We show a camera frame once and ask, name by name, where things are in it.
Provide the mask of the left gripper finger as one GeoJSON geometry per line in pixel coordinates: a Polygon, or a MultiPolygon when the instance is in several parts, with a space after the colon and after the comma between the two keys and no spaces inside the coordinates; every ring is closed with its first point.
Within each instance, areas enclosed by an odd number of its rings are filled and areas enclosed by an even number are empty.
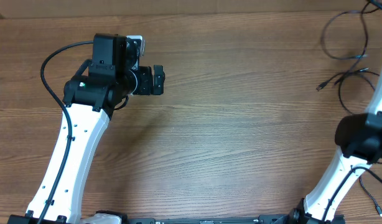
{"type": "Polygon", "coordinates": [[[154,79],[165,80],[164,67],[162,65],[154,65],[154,79]]]}
{"type": "Polygon", "coordinates": [[[153,82],[153,95],[162,95],[164,93],[164,80],[163,79],[155,79],[153,82]]]}

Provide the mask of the black cable white plug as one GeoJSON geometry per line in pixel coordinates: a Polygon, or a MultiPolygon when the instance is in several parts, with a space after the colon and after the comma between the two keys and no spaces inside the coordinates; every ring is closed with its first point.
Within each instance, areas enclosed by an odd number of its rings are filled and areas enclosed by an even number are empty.
{"type": "Polygon", "coordinates": [[[367,191],[367,189],[365,188],[364,184],[363,184],[363,180],[362,180],[362,177],[359,177],[359,184],[360,184],[360,187],[363,189],[363,191],[367,194],[367,196],[372,200],[374,206],[375,206],[375,210],[376,212],[378,213],[378,215],[380,217],[382,217],[382,209],[381,207],[379,206],[378,202],[376,201],[376,199],[374,198],[374,196],[372,196],[372,194],[369,193],[369,191],[367,191]]]}

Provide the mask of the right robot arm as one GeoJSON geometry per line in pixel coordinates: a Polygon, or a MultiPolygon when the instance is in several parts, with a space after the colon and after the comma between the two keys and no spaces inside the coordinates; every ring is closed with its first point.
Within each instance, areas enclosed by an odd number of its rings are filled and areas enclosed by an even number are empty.
{"type": "Polygon", "coordinates": [[[335,133],[337,149],[311,193],[278,223],[345,223],[335,212],[353,184],[382,159],[382,69],[363,114],[344,117],[335,133]]]}

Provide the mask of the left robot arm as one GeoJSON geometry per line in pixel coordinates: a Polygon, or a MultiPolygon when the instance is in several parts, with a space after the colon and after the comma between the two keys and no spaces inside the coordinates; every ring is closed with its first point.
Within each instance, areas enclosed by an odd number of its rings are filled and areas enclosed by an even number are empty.
{"type": "Polygon", "coordinates": [[[11,215],[8,224],[128,223],[125,214],[100,210],[82,218],[82,198],[98,143],[113,113],[124,108],[131,95],[161,95],[165,73],[161,65],[142,67],[145,40],[140,35],[96,34],[86,59],[66,82],[63,98],[44,77],[47,63],[70,49],[49,55],[40,68],[44,87],[62,109],[58,139],[43,181],[24,215],[11,215]]]}

